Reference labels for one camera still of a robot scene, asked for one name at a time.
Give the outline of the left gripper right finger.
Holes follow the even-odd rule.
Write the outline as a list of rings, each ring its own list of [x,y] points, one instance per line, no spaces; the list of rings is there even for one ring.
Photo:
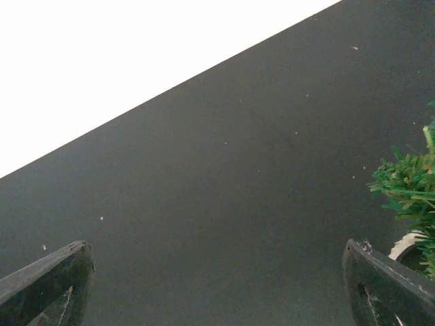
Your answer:
[[[434,282],[352,239],[342,258],[356,325],[433,325]]]

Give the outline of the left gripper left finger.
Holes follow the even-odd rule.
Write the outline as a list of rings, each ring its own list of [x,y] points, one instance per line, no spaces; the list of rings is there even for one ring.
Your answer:
[[[91,248],[75,241],[1,279],[2,325],[81,325],[94,272]]]

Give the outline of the small green christmas tree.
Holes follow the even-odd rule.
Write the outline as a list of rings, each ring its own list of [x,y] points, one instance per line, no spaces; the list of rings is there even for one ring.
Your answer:
[[[396,212],[397,221],[411,221],[410,233],[422,260],[421,273],[434,281],[434,121],[422,128],[427,153],[402,154],[392,147],[395,161],[381,160],[367,186],[373,196],[383,194],[383,207]]]

